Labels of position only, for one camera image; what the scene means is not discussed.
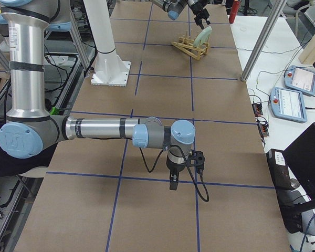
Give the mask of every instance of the cardboard table surface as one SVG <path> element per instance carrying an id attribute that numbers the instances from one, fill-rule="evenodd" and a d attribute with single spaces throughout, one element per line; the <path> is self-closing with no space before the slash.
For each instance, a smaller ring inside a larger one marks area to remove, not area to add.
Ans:
<path id="1" fill-rule="evenodd" d="M 172 22 L 151 3 L 117 2 L 111 24 L 132 62 L 128 84 L 86 79 L 72 115 L 191 121 L 209 203 L 186 170 L 169 190 L 165 153 L 147 173 L 128 140 L 61 142 L 15 251 L 290 251 L 225 9 L 207 9 L 211 48 L 196 61 L 170 45 L 199 30 L 187 9 Z M 144 150 L 149 165 L 158 152 Z"/>

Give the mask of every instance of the white pole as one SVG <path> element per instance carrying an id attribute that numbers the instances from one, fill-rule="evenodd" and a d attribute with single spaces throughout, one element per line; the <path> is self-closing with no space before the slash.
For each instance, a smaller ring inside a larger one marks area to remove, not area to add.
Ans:
<path id="1" fill-rule="evenodd" d="M 106 0 L 84 0 L 84 5 L 98 50 L 91 83 L 126 86 L 131 63 L 117 55 Z"/>

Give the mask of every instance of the ur robot arm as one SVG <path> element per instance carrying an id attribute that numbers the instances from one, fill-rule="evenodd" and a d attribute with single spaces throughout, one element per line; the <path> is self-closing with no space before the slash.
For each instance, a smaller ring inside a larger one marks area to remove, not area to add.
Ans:
<path id="1" fill-rule="evenodd" d="M 202 24 L 202 19 L 206 23 L 210 24 L 209 12 L 204 7 L 208 4 L 208 0 L 150 0 L 153 4 L 157 5 L 165 12 L 168 13 L 168 17 L 172 20 L 176 20 L 180 13 L 183 11 L 186 5 L 192 10 L 195 15 L 195 22 L 202 30 L 204 26 Z"/>
<path id="2" fill-rule="evenodd" d="M 0 129 L 0 146 L 9 155 L 27 159 L 47 147 L 74 138 L 130 139 L 139 148 L 167 151 L 170 189 L 179 172 L 196 166 L 202 174 L 203 153 L 192 151 L 195 127 L 178 120 L 165 127 L 156 118 L 82 119 L 50 115 L 44 104 L 44 30 L 70 29 L 69 0 L 0 0 L 9 26 L 12 109 Z"/>

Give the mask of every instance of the green object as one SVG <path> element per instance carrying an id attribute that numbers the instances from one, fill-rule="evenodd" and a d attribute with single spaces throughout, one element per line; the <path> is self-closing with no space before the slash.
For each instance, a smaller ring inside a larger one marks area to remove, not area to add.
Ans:
<path id="1" fill-rule="evenodd" d="M 56 108 L 56 107 L 53 107 L 53 108 L 51 109 L 50 114 L 51 114 L 51 115 L 57 115 L 57 114 L 59 114 L 59 109 Z"/>
<path id="2" fill-rule="evenodd" d="M 194 47 L 200 47 L 203 43 L 207 42 L 211 33 L 211 26 L 208 26 L 203 31 L 201 31 L 201 33 L 194 40 Z"/>

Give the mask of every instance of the computer monitor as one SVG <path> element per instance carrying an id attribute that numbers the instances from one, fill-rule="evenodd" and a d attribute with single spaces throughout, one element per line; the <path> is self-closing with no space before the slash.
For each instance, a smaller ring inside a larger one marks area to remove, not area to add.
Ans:
<path id="1" fill-rule="evenodd" d="M 315 123 L 310 125 L 284 151 L 283 156 L 293 174 L 300 182 L 310 202 L 296 205 L 295 213 L 302 213 L 315 208 Z"/>

